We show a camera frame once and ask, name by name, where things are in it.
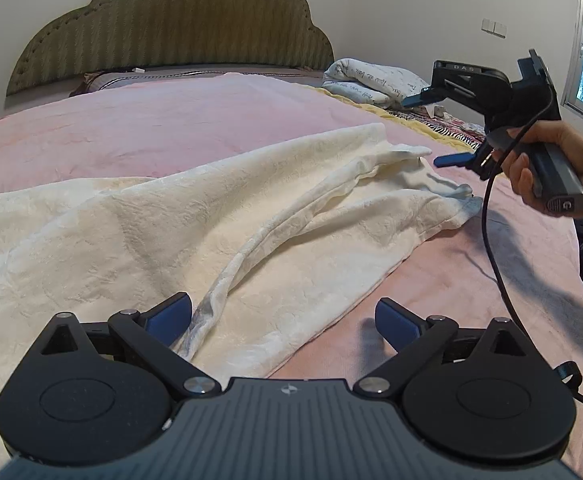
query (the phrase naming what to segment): window frame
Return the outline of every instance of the window frame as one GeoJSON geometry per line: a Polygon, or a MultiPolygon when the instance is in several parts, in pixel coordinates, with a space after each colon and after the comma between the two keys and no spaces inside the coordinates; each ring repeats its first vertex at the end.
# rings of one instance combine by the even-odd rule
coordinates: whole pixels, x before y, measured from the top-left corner
{"type": "Polygon", "coordinates": [[[580,81],[583,77],[583,0],[578,0],[577,16],[574,46],[562,104],[583,118],[583,101],[578,99],[580,81]]]}

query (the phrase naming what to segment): pink bedsheet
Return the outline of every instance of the pink bedsheet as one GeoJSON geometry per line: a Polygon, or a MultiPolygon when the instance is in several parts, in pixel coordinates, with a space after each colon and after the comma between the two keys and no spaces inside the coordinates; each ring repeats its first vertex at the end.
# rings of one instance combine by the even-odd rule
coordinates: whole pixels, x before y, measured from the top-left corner
{"type": "MultiPolygon", "coordinates": [[[[77,177],[165,176],[295,137],[379,122],[311,89],[262,76],[153,82],[81,95],[0,120],[0,192],[77,177]]],[[[389,121],[391,142],[449,148],[389,121]]],[[[440,170],[484,186],[465,170],[440,170]]],[[[514,305],[551,365],[583,372],[583,285],[573,224],[525,208],[501,178],[492,195],[492,245],[514,305]]],[[[359,378],[392,355],[373,324],[383,296],[422,317],[444,314],[484,327],[506,316],[479,220],[414,251],[337,325],[300,349],[277,378],[359,378]]],[[[583,407],[564,460],[583,476],[583,407]]]]}

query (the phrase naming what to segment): human hand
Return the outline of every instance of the human hand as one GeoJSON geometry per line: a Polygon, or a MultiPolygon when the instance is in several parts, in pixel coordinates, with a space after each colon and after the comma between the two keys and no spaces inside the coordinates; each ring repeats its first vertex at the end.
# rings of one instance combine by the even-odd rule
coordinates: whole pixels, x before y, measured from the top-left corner
{"type": "MultiPolygon", "coordinates": [[[[509,130],[509,134],[516,137],[520,130],[521,128],[514,128],[509,130]]],[[[553,142],[560,146],[583,183],[583,137],[569,124],[563,121],[538,121],[525,134],[522,142],[553,142]]],[[[492,153],[495,160],[500,160],[502,156],[503,152],[498,150],[494,150],[492,153]]],[[[518,155],[511,152],[503,162],[502,167],[510,178],[511,189],[523,198],[524,203],[537,211],[550,214],[543,201],[536,198],[532,191],[533,176],[529,169],[529,156],[526,153],[518,155]]]]}

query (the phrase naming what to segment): olive green headboard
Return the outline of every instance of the olive green headboard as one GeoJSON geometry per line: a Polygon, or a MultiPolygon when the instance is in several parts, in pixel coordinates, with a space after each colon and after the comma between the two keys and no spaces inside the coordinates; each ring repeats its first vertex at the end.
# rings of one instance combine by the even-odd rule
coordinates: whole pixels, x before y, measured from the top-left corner
{"type": "Polygon", "coordinates": [[[246,63],[324,70],[333,60],[306,0],[92,0],[34,36],[7,95],[136,66],[246,63]]]}

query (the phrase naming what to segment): light switch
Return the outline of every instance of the light switch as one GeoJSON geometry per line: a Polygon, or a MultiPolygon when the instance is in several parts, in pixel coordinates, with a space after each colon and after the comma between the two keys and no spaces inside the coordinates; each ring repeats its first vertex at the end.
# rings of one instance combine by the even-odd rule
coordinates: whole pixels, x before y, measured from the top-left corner
{"type": "Polygon", "coordinates": [[[483,20],[482,29],[485,32],[489,32],[489,34],[493,34],[494,33],[494,29],[495,29],[495,22],[492,22],[491,20],[488,20],[488,19],[485,18],[483,20]]]}
{"type": "Polygon", "coordinates": [[[507,37],[507,27],[502,23],[496,23],[494,27],[494,34],[501,38],[507,37]]]}

